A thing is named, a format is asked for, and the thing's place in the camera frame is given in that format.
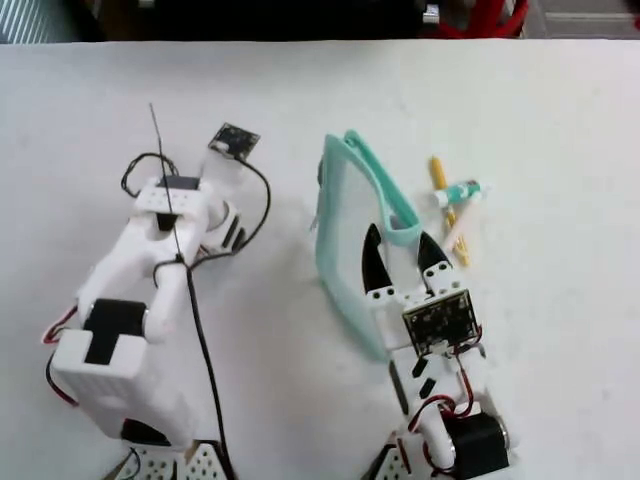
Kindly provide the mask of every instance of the robotic arm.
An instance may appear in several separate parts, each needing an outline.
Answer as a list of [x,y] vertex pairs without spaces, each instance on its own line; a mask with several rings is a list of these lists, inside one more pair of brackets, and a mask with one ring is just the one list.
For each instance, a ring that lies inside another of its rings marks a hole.
[[408,422],[366,478],[412,478],[416,461],[405,445],[416,442],[433,476],[468,479],[510,468],[517,436],[487,379],[482,327],[462,277],[422,233],[420,285],[399,292],[380,256],[381,241],[372,224],[362,254],[364,290]]
[[[236,208],[202,179],[153,178],[142,189],[115,246],[78,291],[82,329],[63,332],[51,362],[107,436],[176,451],[191,445],[192,409],[151,351],[176,326],[185,264],[199,251],[231,253],[244,236]],[[149,306],[117,298],[147,277],[158,287]]]

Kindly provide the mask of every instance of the glue tube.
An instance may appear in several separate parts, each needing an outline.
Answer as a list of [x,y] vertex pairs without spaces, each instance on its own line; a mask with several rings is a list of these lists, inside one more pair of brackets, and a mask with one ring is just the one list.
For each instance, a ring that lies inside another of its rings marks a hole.
[[484,194],[487,190],[486,185],[481,185],[475,180],[469,180],[455,183],[442,190],[436,190],[431,194],[431,201],[439,208],[445,208],[449,205],[462,203],[476,193]]

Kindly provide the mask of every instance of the red wire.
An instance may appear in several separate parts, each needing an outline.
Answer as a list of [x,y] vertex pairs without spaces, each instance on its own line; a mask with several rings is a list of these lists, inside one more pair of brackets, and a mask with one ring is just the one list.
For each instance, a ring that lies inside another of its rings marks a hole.
[[60,320],[58,320],[56,323],[51,325],[49,330],[47,330],[47,333],[44,334],[44,337],[42,338],[42,343],[44,343],[45,345],[58,343],[60,339],[56,338],[56,335],[63,330],[60,327],[65,323],[67,323],[76,314],[77,311],[78,311],[78,306],[74,305],[67,311],[67,313],[64,314],[64,316]]
[[409,421],[408,429],[410,432],[412,433],[415,432],[415,429],[418,424],[418,419],[420,418],[420,414],[426,407],[428,407],[434,402],[439,402],[439,401],[443,402],[443,404],[448,409],[448,410],[444,410],[443,413],[452,415],[456,418],[466,417],[471,413],[471,410],[473,409],[473,401],[474,401],[473,389],[471,388],[471,382],[469,381],[469,376],[467,375],[467,371],[465,370],[464,366],[462,365],[462,362],[460,361],[460,355],[456,353],[455,356],[456,356],[456,361],[458,362],[458,366],[460,367],[462,382],[464,383],[464,387],[467,391],[467,398],[468,398],[467,408],[465,408],[464,411],[460,413],[455,413],[456,402],[449,395],[434,395],[432,397],[429,397],[424,401],[422,405],[420,405],[420,408],[418,409],[418,411],[413,415],[413,417]]
[[422,443],[422,453],[424,454],[424,459],[427,461],[433,472],[431,473],[431,477],[436,477],[438,475],[448,475],[451,478],[455,477],[455,470],[452,468],[442,468],[433,463],[433,459],[431,458],[431,454],[429,453],[429,447],[427,446],[427,442]]
[[411,464],[409,463],[407,451],[404,449],[404,442],[402,441],[402,438],[398,437],[396,443],[398,444],[398,450],[400,450],[400,457],[402,458],[402,463],[404,463],[404,468],[406,468],[407,473],[411,475]]
[[417,426],[418,419],[420,418],[420,414],[422,413],[422,411],[432,403],[439,402],[439,401],[442,401],[444,402],[444,404],[446,404],[446,407],[449,409],[449,413],[452,414],[454,412],[456,408],[456,402],[449,395],[434,395],[433,397],[429,397],[424,401],[422,405],[420,405],[420,408],[418,409],[418,411],[411,418],[411,421],[409,422],[409,425],[408,425],[408,429],[410,432],[412,433],[415,432],[415,428]]
[[457,418],[461,418],[469,415],[471,413],[471,410],[473,409],[473,389],[471,388],[471,382],[469,381],[467,371],[464,369],[464,367],[462,366],[462,362],[460,361],[460,355],[456,354],[456,360],[458,361],[458,365],[460,366],[460,374],[462,375],[462,381],[464,383],[464,387],[467,390],[467,398],[469,401],[467,408],[465,408],[463,412],[455,414]]
[[44,374],[47,379],[47,383],[51,387],[51,389],[58,395],[62,400],[71,405],[72,407],[77,407],[78,402],[71,398],[67,393],[65,393],[60,387],[58,387],[53,378],[51,377],[51,361],[53,360],[53,354],[49,357],[49,361],[47,362],[47,366],[45,367]]

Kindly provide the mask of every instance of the perforated metal bracket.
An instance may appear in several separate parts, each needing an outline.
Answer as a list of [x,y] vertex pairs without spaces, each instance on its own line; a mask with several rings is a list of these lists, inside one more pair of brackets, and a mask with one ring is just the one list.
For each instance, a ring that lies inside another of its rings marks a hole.
[[416,478],[409,473],[402,462],[402,456],[397,447],[386,450],[382,463],[372,480],[409,480]]
[[218,454],[210,443],[198,445],[187,463],[184,455],[176,452],[136,449],[140,457],[140,470],[135,455],[129,455],[115,480],[227,480]]

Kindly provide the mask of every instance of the red object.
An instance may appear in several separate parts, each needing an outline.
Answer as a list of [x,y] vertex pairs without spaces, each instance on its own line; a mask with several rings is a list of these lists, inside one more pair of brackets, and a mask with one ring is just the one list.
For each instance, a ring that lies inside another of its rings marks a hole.
[[439,30],[444,38],[509,38],[516,37],[522,30],[524,18],[529,9],[527,0],[516,0],[511,17],[500,24],[500,15],[505,0],[476,0],[471,10],[471,19],[466,30],[459,30],[440,22]]

